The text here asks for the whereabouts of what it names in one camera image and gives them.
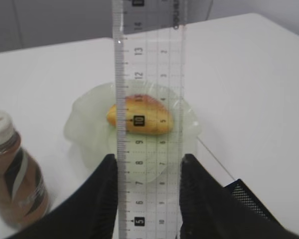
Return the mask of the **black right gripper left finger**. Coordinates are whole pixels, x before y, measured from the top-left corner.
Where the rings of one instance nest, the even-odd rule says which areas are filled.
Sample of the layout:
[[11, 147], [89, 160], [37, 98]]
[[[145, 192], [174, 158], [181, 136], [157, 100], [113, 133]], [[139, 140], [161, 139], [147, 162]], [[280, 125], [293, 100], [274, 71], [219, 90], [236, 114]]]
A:
[[110, 239], [118, 208], [118, 167], [108, 154], [67, 200], [13, 239]]

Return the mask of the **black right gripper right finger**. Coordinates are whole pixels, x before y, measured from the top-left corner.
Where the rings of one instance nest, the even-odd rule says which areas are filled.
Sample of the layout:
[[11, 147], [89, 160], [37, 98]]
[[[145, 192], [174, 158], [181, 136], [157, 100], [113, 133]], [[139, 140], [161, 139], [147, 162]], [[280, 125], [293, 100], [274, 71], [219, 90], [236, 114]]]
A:
[[221, 186], [192, 154], [181, 162], [179, 204], [182, 215], [182, 239], [237, 239], [224, 224]]

